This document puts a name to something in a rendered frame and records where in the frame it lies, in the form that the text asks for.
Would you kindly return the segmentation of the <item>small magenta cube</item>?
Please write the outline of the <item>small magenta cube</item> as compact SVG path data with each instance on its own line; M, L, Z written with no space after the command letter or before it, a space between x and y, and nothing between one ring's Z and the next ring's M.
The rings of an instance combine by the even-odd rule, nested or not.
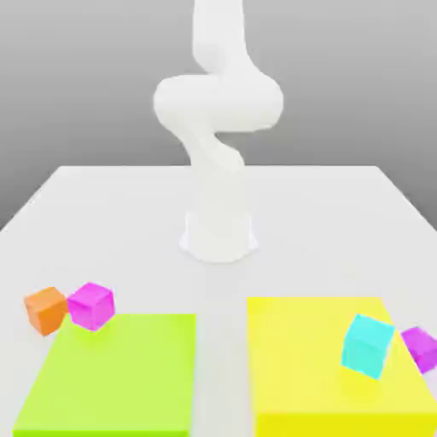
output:
M420 327L401 333L401 337L422 374L437 366L437 340Z
M67 297L71 321L90 331L99 330L114 314L114 293L96 283L86 283Z

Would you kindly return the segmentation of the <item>small cyan cube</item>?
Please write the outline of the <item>small cyan cube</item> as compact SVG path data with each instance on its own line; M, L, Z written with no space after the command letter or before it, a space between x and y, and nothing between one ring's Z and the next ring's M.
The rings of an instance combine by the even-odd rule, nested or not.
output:
M379 380L394 331L392 324L356 314L344 338L341 364Z

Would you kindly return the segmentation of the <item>small orange cube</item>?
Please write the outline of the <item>small orange cube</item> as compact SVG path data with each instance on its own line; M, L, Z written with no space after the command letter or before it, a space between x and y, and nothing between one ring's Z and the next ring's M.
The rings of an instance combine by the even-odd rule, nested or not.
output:
M28 295L24 304L30 324L42 336L58 330L68 312L66 297L55 287Z

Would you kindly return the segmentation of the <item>large yellow box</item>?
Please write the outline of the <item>large yellow box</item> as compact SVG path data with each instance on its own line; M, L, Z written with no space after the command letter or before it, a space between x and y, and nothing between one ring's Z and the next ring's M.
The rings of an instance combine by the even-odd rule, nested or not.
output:
M434 437L437 401L400 334L382 376L341 365L353 317L385 323L375 297L250 297L253 437Z

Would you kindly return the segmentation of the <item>large lime green box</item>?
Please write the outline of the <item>large lime green box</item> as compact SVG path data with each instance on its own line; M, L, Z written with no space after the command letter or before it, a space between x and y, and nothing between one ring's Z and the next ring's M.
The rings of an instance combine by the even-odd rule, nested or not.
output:
M193 314L64 320L13 437L190 437L195 334Z

